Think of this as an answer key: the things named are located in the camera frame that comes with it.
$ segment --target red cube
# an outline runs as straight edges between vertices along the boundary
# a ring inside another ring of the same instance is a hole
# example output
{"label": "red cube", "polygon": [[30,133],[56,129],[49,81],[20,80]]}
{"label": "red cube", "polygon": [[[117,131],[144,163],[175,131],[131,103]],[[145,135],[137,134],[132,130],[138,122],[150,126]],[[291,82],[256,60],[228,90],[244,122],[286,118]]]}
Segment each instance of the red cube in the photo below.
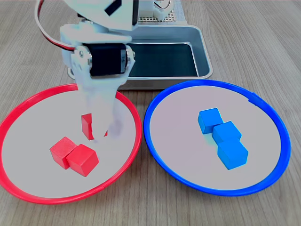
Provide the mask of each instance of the red cube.
{"label": "red cube", "polygon": [[88,140],[94,140],[92,135],[92,114],[85,114],[81,116],[81,129]]}
{"label": "red cube", "polygon": [[75,143],[64,137],[50,148],[52,157],[65,170],[69,168],[66,157],[77,147]]}
{"label": "red cube", "polygon": [[85,145],[78,145],[67,156],[67,161],[71,169],[84,177],[99,163],[96,152]]}

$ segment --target blue cube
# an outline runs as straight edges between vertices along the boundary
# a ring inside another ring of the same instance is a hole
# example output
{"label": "blue cube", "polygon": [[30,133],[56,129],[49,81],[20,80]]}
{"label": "blue cube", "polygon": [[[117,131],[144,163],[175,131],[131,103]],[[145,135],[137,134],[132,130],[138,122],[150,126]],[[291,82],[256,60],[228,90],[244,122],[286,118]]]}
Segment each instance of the blue cube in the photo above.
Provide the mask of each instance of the blue cube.
{"label": "blue cube", "polygon": [[228,170],[246,164],[249,152],[238,139],[218,144],[217,155]]}
{"label": "blue cube", "polygon": [[212,133],[213,127],[223,123],[220,112],[212,108],[199,112],[198,123],[203,134]]}
{"label": "blue cube", "polygon": [[213,140],[219,144],[221,142],[230,140],[230,139],[241,139],[241,133],[236,128],[236,126],[233,124],[233,122],[229,121],[224,124],[215,126],[213,128],[212,133]]}

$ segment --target wooden table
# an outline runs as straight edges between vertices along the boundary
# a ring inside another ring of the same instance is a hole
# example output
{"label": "wooden table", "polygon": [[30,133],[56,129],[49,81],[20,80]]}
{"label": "wooden table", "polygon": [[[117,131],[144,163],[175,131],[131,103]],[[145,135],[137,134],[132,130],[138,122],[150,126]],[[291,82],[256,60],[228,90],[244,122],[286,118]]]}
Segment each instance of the wooden table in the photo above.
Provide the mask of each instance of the wooden table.
{"label": "wooden table", "polygon": [[[26,98],[71,83],[61,51],[39,32],[34,1],[0,1],[0,120]],[[85,200],[42,206],[0,188],[1,226],[298,226],[301,225],[301,2],[184,1],[189,24],[201,28],[214,74],[257,93],[282,117],[292,156],[271,187],[247,197],[217,197],[169,176],[145,142],[133,165],[108,189]],[[46,31],[74,23],[63,2],[46,3]],[[143,118],[157,92],[123,92]]]}

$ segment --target red rim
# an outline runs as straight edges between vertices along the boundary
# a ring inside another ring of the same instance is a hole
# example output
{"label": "red rim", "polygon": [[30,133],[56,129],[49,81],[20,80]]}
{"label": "red rim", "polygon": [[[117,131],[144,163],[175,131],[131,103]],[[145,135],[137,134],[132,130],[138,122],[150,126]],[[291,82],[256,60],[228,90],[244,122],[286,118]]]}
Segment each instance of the red rim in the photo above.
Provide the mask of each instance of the red rim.
{"label": "red rim", "polygon": [[11,127],[11,125],[16,121],[16,119],[21,114],[23,114],[26,110],[28,110],[30,107],[32,107],[36,103],[38,103],[48,97],[51,97],[51,96],[54,96],[54,95],[57,95],[60,93],[76,91],[76,90],[78,90],[78,87],[74,83],[74,84],[66,84],[66,85],[62,85],[62,86],[57,86],[57,87],[53,87],[53,88],[47,89],[45,91],[42,91],[42,92],[32,96],[31,98],[25,100],[18,107],[16,107],[5,118],[5,120],[0,125],[0,184],[5,190],[7,190],[12,195],[18,197],[19,199],[22,199],[27,202],[33,202],[36,204],[47,204],[47,205],[57,205],[57,204],[64,204],[64,203],[79,201],[81,199],[87,198],[89,196],[92,196],[92,195],[102,191],[103,189],[107,188],[112,183],[114,183],[128,169],[128,167],[132,164],[135,157],[137,156],[140,145],[141,145],[141,140],[142,140],[141,118],[140,118],[139,113],[138,113],[137,109],[135,108],[134,104],[129,99],[127,99],[124,95],[117,92],[116,99],[118,99],[122,103],[124,103],[130,110],[131,114],[133,115],[135,125],[136,125],[136,138],[135,138],[133,150],[132,150],[129,158],[127,159],[126,163],[122,166],[122,168],[117,173],[115,173],[114,176],[112,176],[110,179],[108,179],[104,183],[100,184],[99,186],[97,186],[87,192],[84,192],[84,193],[81,193],[78,195],[74,195],[74,196],[70,196],[70,197],[54,198],[54,199],[53,198],[43,198],[43,197],[38,197],[38,196],[28,194],[28,193],[20,190],[19,188],[17,188],[9,180],[9,178],[6,175],[5,170],[3,168],[2,146],[3,146],[5,136],[9,130],[9,128]]}

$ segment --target blue rim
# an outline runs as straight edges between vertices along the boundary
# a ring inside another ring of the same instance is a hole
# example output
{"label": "blue rim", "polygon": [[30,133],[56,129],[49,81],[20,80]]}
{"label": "blue rim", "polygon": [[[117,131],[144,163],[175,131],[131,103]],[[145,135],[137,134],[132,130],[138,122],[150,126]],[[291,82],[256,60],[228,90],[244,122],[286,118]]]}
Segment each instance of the blue rim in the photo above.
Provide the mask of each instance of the blue rim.
{"label": "blue rim", "polygon": [[[173,172],[159,157],[153,143],[151,140],[151,134],[150,134],[150,121],[151,116],[158,106],[158,104],[168,95],[188,87],[194,87],[194,86],[216,86],[221,87],[225,89],[229,89],[232,91],[235,91],[246,98],[249,99],[249,102],[253,103],[254,105],[258,106],[260,109],[262,109],[275,123],[277,126],[277,129],[279,131],[280,139],[281,139],[281,153],[279,161],[274,168],[274,170],[261,182],[247,188],[238,189],[238,190],[216,190],[211,189],[207,187],[202,187],[199,185],[196,185],[182,177],[180,177],[178,174]],[[242,196],[242,195],[249,195],[253,193],[257,193],[259,191],[262,191],[263,189],[266,189],[267,187],[274,184],[285,172],[290,156],[291,156],[291,142],[289,138],[288,131],[285,127],[285,124],[281,120],[280,116],[275,112],[275,110],[267,104],[264,100],[262,100],[260,97],[258,97],[255,93],[252,93],[244,88],[241,88],[239,86],[229,84],[222,81],[213,81],[213,80],[200,80],[200,81],[186,81],[182,82],[176,85],[173,85],[165,90],[163,90],[161,93],[159,93],[155,99],[151,102],[149,105],[145,117],[144,117],[144,123],[143,123],[143,129],[144,129],[144,137],[146,144],[153,155],[153,157],[156,159],[156,161],[159,163],[159,165],[171,176],[173,176],[175,179],[179,180],[183,184],[192,187],[196,190],[208,193],[208,194],[214,194],[214,195],[220,195],[220,196]]]}

